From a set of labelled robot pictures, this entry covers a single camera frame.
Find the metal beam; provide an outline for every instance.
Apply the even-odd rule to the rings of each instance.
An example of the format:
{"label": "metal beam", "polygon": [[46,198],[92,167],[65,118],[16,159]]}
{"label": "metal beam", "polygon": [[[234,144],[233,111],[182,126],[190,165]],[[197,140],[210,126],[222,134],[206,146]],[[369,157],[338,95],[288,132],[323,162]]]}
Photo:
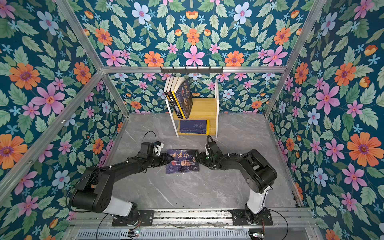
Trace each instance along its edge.
{"label": "metal beam", "polygon": [[101,70],[101,68],[103,67],[103,63],[101,62],[99,55],[97,54],[96,50],[93,48],[87,35],[85,35],[84,28],[79,22],[69,2],[67,0],[56,0],[55,2],[59,7],[60,11],[62,12],[63,16],[65,17],[65,19],[67,20],[68,24],[70,25],[72,31],[76,35],[77,39],[79,40],[81,46],[87,53],[92,64],[95,66],[96,70],[97,71]]}
{"label": "metal beam", "polygon": [[112,83],[112,79],[108,74],[104,74],[103,81],[107,86],[109,92],[111,93],[112,98],[115,100],[116,104],[119,106],[120,111],[124,115],[124,117],[128,117],[129,112],[127,107],[124,104],[124,101],[121,98],[120,93],[118,92],[116,86]]}
{"label": "metal beam", "polygon": [[[209,67],[186,67],[187,73],[209,70]],[[256,67],[211,67],[211,73],[284,73],[285,66],[256,66]],[[185,74],[185,67],[103,67],[103,73],[181,73]]]}
{"label": "metal beam", "polygon": [[108,158],[106,159],[104,166],[109,166],[110,163],[112,162],[113,156],[115,155],[116,150],[119,147],[120,140],[121,140],[122,136],[124,135],[125,129],[127,128],[127,126],[128,126],[128,118],[125,118],[123,123],[122,123],[122,126],[120,128],[120,132],[118,133],[112,148],[109,150]]}
{"label": "metal beam", "polygon": [[287,65],[286,65],[286,72],[280,77],[280,80],[277,83],[276,88],[273,91],[273,94],[269,100],[268,107],[264,112],[264,116],[268,116],[268,114],[272,110],[272,107],[276,103],[278,96],[284,87],[284,82],[285,82],[285,80],[288,79],[296,60],[299,57],[299,54],[300,54],[301,50],[303,49],[304,44],[305,44],[309,34],[311,33],[312,28],[313,28],[317,18],[319,17],[319,14],[321,13],[321,9],[323,8],[323,6],[326,2],[327,2],[327,0],[315,0],[315,2],[313,3],[312,8],[308,14],[308,17],[305,20],[305,23],[303,25],[303,29],[301,31],[301,34],[300,34],[299,38],[297,39],[297,42],[296,42],[295,46],[293,47],[291,54],[289,55]]}
{"label": "metal beam", "polygon": [[91,77],[89,82],[77,93],[72,101],[55,118],[55,120],[53,120],[51,125],[33,143],[23,157],[4,176],[0,182],[0,205],[20,182],[20,179],[28,173],[31,166],[45,151],[47,145],[59,133],[67,119],[69,120],[71,118],[72,114],[77,110],[89,93],[96,87],[102,75],[101,71],[98,71]]}

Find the wire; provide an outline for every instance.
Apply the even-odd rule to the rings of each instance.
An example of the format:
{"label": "wire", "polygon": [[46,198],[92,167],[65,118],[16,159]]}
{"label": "wire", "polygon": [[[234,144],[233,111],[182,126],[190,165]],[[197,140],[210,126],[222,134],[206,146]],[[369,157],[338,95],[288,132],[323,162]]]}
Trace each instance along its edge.
{"label": "wire", "polygon": [[101,222],[104,220],[104,218],[105,218],[106,216],[108,216],[108,214],[106,214],[106,215],[102,218],[102,220],[101,220],[100,223],[99,223],[99,226],[97,227],[97,230],[96,230],[96,240],[99,240],[99,239],[97,238],[97,234],[99,233],[99,227],[100,227],[100,225],[101,225]]}
{"label": "wire", "polygon": [[149,132],[153,132],[153,134],[155,135],[155,142],[157,142],[156,133],[155,133],[154,131],[148,131],[148,132],[146,132],[146,133],[144,134],[144,137],[143,137],[143,139],[141,140],[141,143],[143,143],[145,136],[146,136]]}
{"label": "wire", "polygon": [[272,209],[268,209],[268,210],[269,210],[269,211],[274,211],[275,213],[279,214],[280,216],[282,216],[282,217],[284,218],[284,220],[285,220],[285,222],[286,222],[286,224],[287,224],[287,232],[285,233],[285,236],[281,239],[281,240],[284,240],[285,237],[287,236],[287,234],[288,234],[288,230],[289,230],[289,225],[288,225],[287,220],[286,220],[285,217],[284,217],[283,215],[281,215],[279,212],[276,212],[275,210],[272,210]]}

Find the bookshelf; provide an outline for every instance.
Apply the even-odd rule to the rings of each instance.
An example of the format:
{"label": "bookshelf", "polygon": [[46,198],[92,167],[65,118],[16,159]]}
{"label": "bookshelf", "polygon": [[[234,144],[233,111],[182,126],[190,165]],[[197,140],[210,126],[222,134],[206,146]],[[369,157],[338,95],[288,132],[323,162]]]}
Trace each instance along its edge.
{"label": "bookshelf", "polygon": [[[209,135],[216,135],[217,137],[217,127],[218,127],[218,111],[220,96],[218,94],[218,88],[215,89],[214,98],[192,98],[193,105],[191,109],[191,114],[188,120],[209,120]],[[176,124],[175,121],[180,121],[176,113],[170,107],[168,99],[166,98],[166,104],[168,107],[168,112],[172,120],[173,127],[175,129],[176,136],[179,137],[179,122]]]}

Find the wooden shelf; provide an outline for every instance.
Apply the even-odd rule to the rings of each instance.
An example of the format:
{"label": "wooden shelf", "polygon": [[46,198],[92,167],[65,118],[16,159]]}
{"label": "wooden shelf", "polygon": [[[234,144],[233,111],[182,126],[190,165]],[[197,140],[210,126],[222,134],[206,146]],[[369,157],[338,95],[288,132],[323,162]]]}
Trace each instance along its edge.
{"label": "wooden shelf", "polygon": [[[212,120],[210,122],[215,122],[216,128],[217,98],[192,98],[192,101],[193,105],[188,120],[209,119]],[[173,111],[172,116],[174,120],[181,120],[177,117],[175,111]]]}

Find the white shelf leg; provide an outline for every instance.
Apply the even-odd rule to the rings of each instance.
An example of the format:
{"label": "white shelf leg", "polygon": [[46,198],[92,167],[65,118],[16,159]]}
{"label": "white shelf leg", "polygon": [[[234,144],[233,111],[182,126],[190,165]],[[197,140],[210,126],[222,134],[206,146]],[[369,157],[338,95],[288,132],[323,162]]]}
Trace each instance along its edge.
{"label": "white shelf leg", "polygon": [[218,110],[219,110],[219,105],[220,105],[220,96],[218,94],[218,81],[216,79],[216,91],[215,91],[215,98],[217,101],[217,108],[216,108],[216,137],[217,137],[217,130],[218,130]]}
{"label": "white shelf leg", "polygon": [[166,99],[166,104],[167,104],[168,112],[170,115],[170,119],[172,120],[173,128],[175,129],[176,136],[179,137],[179,134],[177,133],[177,128],[175,125],[175,120],[173,119],[172,111],[170,110],[170,107],[169,107],[168,99]]}

